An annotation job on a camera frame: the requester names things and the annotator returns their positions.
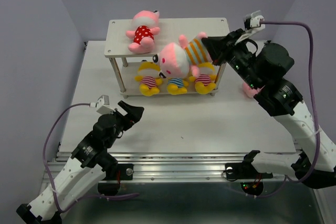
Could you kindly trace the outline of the yellow frog toy pink stripes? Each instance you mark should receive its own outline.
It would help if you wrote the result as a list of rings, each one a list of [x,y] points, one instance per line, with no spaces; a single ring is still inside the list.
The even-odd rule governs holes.
[[[163,79],[159,77],[160,67],[153,62],[142,60],[135,81],[139,83],[140,93],[146,97],[159,94]]]

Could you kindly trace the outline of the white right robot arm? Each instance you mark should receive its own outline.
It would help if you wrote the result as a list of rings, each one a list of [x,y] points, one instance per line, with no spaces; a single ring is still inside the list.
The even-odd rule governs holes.
[[[273,174],[295,177],[309,188],[335,185],[335,144],[319,126],[305,104],[301,93],[284,75],[294,65],[288,51],[276,43],[267,43],[256,55],[246,46],[251,39],[240,39],[242,29],[224,37],[203,38],[212,62],[223,63],[252,89],[258,104],[291,135],[301,153],[269,154],[250,151],[240,163],[229,163],[226,177],[230,180],[253,179],[257,175],[271,178]]]

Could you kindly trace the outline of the yellow frog toy blue stripes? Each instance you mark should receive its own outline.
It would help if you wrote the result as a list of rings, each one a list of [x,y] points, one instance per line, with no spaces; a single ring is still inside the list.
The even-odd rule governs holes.
[[[187,93],[189,83],[182,78],[171,78],[167,82],[167,92],[171,95],[180,95]]]

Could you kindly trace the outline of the aluminium front rail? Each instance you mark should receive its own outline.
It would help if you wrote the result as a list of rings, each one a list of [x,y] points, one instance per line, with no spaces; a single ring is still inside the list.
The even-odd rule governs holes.
[[[225,182],[227,163],[240,163],[245,153],[117,153],[119,164],[133,164],[129,183]]]

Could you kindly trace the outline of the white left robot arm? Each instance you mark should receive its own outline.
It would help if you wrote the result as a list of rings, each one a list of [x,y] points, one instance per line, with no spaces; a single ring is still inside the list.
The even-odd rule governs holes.
[[[72,151],[56,177],[52,176],[43,158],[49,185],[30,203],[17,208],[16,212],[24,223],[61,223],[63,214],[90,197],[87,192],[94,185],[105,178],[119,181],[126,171],[108,150],[125,131],[141,120],[144,108],[119,101],[118,105],[125,111],[122,114],[110,106],[106,95],[85,105],[99,113],[97,122]]]

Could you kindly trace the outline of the white two-tier shelf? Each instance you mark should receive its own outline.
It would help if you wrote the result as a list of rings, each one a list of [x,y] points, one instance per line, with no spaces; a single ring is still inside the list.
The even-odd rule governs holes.
[[[130,28],[129,19],[109,21],[104,55],[110,60],[114,70],[120,93],[124,98],[140,95],[139,83],[134,77],[142,60],[151,61],[152,56],[158,53],[170,42],[178,42],[179,35],[188,39],[194,38],[203,31],[208,36],[224,36],[229,33],[226,18],[162,18],[160,33],[155,36],[155,50],[149,54],[136,55],[128,50],[131,41],[125,32]]]

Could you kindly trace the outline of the pink frog toy polka dots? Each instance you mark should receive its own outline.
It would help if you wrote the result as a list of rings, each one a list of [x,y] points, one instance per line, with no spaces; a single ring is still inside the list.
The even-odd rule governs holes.
[[[147,54],[155,47],[154,36],[160,33],[160,12],[142,10],[131,21],[131,29],[125,35],[132,40],[128,49],[135,54]]]

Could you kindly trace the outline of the pink frog toy orange stripes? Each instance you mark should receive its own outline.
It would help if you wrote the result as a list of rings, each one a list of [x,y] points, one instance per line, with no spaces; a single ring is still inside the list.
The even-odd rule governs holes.
[[[158,54],[155,54],[152,59],[160,67],[159,77],[182,79],[189,75],[198,77],[200,75],[199,65],[212,62],[202,42],[203,38],[207,38],[205,32],[200,32],[190,41],[185,35],[180,35],[178,43],[169,43]]]

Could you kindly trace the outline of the yellow frog toy red stripes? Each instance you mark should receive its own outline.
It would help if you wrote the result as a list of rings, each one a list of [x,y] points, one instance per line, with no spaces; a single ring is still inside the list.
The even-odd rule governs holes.
[[[212,92],[216,88],[215,67],[210,62],[206,62],[198,65],[198,68],[199,76],[189,76],[188,80],[194,83],[194,87],[197,93],[205,95]]]

